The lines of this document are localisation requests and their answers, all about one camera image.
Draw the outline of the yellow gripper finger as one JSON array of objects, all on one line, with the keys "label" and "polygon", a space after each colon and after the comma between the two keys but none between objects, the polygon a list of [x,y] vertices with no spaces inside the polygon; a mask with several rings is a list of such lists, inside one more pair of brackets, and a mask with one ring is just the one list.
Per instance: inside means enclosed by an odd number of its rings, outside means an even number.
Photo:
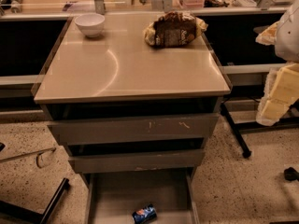
[{"label": "yellow gripper finger", "polygon": [[276,41],[276,33],[278,28],[278,22],[274,22],[271,25],[260,26],[255,28],[255,32],[258,34],[255,41],[262,45],[274,45]]},{"label": "yellow gripper finger", "polygon": [[277,123],[299,99],[299,63],[272,68],[266,77],[256,121],[263,126]]}]

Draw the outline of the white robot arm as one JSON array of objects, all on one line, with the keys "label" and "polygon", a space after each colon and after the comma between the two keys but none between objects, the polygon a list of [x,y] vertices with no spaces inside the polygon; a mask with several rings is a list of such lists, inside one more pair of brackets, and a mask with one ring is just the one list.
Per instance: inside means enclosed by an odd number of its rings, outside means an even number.
[{"label": "white robot arm", "polygon": [[275,54],[286,61],[278,70],[270,69],[256,115],[259,124],[272,126],[299,99],[299,0],[279,21],[259,33],[256,42],[273,45]]}]

